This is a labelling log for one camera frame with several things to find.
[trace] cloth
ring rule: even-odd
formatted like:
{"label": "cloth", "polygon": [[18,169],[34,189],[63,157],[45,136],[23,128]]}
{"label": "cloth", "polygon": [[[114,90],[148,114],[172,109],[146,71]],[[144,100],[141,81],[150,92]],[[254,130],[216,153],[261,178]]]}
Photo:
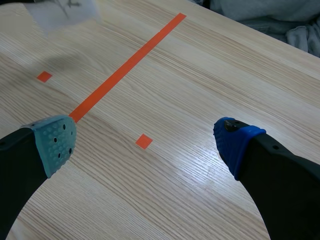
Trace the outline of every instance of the cloth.
{"label": "cloth", "polygon": [[212,11],[320,57],[320,0],[209,1]]}

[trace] blue gripper pad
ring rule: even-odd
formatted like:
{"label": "blue gripper pad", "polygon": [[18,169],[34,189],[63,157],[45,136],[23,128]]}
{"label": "blue gripper pad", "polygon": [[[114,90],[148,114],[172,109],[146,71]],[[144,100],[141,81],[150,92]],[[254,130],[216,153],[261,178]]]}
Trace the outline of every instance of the blue gripper pad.
{"label": "blue gripper pad", "polygon": [[76,144],[76,123],[66,115],[48,117],[23,125],[34,132],[35,145],[50,178],[70,158]]}
{"label": "blue gripper pad", "polygon": [[225,164],[229,167],[235,180],[239,180],[239,169],[250,140],[259,135],[265,134],[266,130],[257,126],[246,126],[236,131],[227,131],[225,120],[235,120],[231,117],[220,118],[213,128],[213,135],[216,148],[220,156],[223,156]]}

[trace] white paper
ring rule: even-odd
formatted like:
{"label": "white paper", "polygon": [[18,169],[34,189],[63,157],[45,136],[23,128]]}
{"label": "white paper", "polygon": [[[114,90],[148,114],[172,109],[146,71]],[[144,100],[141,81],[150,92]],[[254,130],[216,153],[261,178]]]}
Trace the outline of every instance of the white paper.
{"label": "white paper", "polygon": [[24,5],[46,33],[99,18],[94,0],[46,0]]}

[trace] textured gripper pad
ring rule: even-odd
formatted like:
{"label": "textured gripper pad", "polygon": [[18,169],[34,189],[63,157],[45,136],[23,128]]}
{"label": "textured gripper pad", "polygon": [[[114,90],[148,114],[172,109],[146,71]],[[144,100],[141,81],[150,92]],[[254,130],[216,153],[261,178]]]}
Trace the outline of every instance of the textured gripper pad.
{"label": "textured gripper pad", "polygon": [[74,120],[66,115],[58,115],[32,122],[22,128],[33,130],[45,174],[50,178],[74,151],[77,136]]}

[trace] wooden table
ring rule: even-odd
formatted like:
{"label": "wooden table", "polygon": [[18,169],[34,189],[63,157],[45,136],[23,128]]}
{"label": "wooden table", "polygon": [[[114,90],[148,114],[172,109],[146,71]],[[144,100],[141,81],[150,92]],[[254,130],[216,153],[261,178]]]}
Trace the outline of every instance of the wooden table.
{"label": "wooden table", "polygon": [[[185,0],[98,6],[100,23],[0,34],[0,138],[68,115],[174,16],[187,17],[78,122],[74,154],[8,239],[269,239],[218,157],[213,124],[229,116],[263,127],[319,163],[320,59]],[[8,15],[28,16],[2,6],[0,22]],[[153,139],[146,150],[141,134]]]}

